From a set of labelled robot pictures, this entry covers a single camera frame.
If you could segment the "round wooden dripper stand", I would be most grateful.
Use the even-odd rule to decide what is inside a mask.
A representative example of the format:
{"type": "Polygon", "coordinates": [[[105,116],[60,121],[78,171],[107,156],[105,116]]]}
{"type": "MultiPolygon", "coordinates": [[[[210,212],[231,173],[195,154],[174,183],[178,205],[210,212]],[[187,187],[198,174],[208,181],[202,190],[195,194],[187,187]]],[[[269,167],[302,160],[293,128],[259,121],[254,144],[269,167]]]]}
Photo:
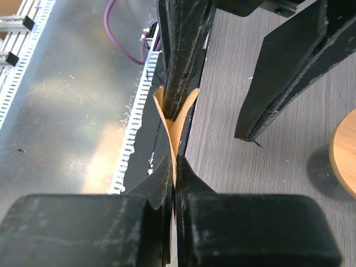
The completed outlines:
{"type": "Polygon", "coordinates": [[[355,199],[355,110],[335,128],[330,139],[329,158],[337,180],[355,199]]]}

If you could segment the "glass coffee carafe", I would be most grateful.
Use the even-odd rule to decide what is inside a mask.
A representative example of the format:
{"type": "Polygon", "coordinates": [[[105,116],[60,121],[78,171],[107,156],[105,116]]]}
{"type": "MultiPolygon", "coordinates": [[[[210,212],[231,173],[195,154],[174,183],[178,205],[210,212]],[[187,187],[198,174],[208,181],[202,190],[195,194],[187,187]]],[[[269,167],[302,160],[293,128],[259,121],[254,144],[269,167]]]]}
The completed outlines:
{"type": "Polygon", "coordinates": [[[338,181],[329,158],[329,145],[316,149],[306,162],[306,174],[314,188],[325,197],[337,201],[354,201],[338,181]]]}

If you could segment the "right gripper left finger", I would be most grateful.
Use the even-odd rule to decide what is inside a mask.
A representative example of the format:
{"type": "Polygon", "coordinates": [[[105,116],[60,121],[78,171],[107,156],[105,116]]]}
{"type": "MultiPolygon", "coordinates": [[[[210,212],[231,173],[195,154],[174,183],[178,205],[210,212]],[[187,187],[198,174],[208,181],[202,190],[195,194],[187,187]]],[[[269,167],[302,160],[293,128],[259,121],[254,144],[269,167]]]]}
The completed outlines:
{"type": "Polygon", "coordinates": [[[165,266],[171,256],[174,165],[123,195],[32,194],[1,222],[2,266],[165,266]]]}

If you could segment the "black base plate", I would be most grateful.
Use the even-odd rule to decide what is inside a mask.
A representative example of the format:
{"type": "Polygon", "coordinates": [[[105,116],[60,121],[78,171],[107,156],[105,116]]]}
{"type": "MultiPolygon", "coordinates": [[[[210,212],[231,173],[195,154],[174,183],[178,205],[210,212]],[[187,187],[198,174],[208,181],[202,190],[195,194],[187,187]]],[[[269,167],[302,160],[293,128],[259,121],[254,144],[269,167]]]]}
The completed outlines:
{"type": "MultiPolygon", "coordinates": [[[[198,65],[195,75],[189,85],[189,93],[200,86],[205,57],[206,49],[203,49],[198,54],[198,65]]],[[[133,145],[134,152],[130,155],[128,167],[123,178],[125,191],[121,194],[127,194],[141,183],[149,175],[149,170],[153,171],[162,158],[170,152],[166,130],[161,122],[153,99],[153,93],[159,88],[161,83],[164,82],[164,79],[163,57],[162,55],[159,55],[153,73],[153,80],[148,91],[148,97],[143,107],[142,125],[135,136],[135,143],[133,145]]],[[[187,113],[178,155],[185,155],[195,111],[195,104],[196,101],[187,113]]]]}

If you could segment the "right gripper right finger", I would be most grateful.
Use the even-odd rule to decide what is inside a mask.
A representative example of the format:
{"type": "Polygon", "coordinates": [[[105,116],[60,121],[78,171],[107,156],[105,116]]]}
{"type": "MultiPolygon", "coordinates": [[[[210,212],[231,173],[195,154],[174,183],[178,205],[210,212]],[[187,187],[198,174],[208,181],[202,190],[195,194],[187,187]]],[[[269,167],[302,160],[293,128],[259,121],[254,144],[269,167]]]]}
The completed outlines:
{"type": "Polygon", "coordinates": [[[219,194],[177,157],[179,266],[340,266],[320,206],[304,195],[219,194]]]}

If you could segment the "brown paper coffee filter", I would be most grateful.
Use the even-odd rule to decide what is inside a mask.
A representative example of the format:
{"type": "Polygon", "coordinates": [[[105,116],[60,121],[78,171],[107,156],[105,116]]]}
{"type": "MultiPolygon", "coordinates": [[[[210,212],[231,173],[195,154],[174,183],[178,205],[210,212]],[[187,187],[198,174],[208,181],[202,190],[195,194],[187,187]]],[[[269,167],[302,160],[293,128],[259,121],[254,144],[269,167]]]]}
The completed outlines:
{"type": "Polygon", "coordinates": [[[177,153],[179,150],[179,145],[180,145],[180,140],[182,136],[182,131],[184,127],[184,123],[187,117],[187,113],[195,100],[197,99],[197,96],[199,94],[200,89],[196,88],[194,89],[187,97],[185,100],[181,111],[179,112],[177,118],[175,121],[166,119],[162,110],[163,107],[163,98],[164,98],[164,88],[159,87],[158,90],[156,90],[153,94],[153,98],[155,101],[155,105],[157,108],[157,111],[159,113],[159,116],[164,124],[165,131],[167,133],[168,139],[169,139],[169,144],[170,144],[170,154],[171,154],[171,161],[172,161],[172,169],[173,169],[173,185],[176,187],[176,176],[177,176],[177,170],[176,170],[176,157],[177,153]]]}

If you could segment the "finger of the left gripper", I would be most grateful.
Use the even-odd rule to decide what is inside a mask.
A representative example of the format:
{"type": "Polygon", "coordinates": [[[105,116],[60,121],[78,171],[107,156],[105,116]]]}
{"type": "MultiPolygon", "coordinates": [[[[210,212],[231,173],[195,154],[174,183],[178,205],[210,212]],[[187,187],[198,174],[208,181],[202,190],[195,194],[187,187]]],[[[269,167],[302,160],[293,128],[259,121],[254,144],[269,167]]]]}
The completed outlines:
{"type": "Polygon", "coordinates": [[[315,1],[263,40],[234,137],[256,138],[305,89],[355,52],[355,1],[315,1]]]}
{"type": "Polygon", "coordinates": [[[214,21],[215,1],[158,1],[166,78],[163,112],[175,121],[195,75],[197,58],[214,21]]]}

